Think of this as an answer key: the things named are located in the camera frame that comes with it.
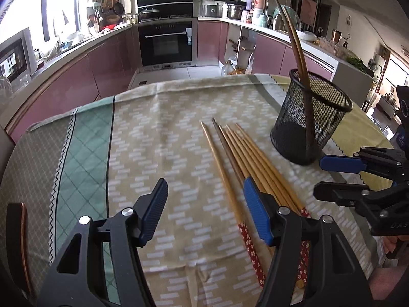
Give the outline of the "person right hand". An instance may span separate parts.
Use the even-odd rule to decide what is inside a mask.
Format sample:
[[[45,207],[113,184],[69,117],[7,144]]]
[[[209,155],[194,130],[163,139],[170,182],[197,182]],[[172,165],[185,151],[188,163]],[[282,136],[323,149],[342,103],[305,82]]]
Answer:
[[[383,248],[386,258],[396,259],[405,249],[409,241],[409,235],[405,236],[386,236],[383,238]]]

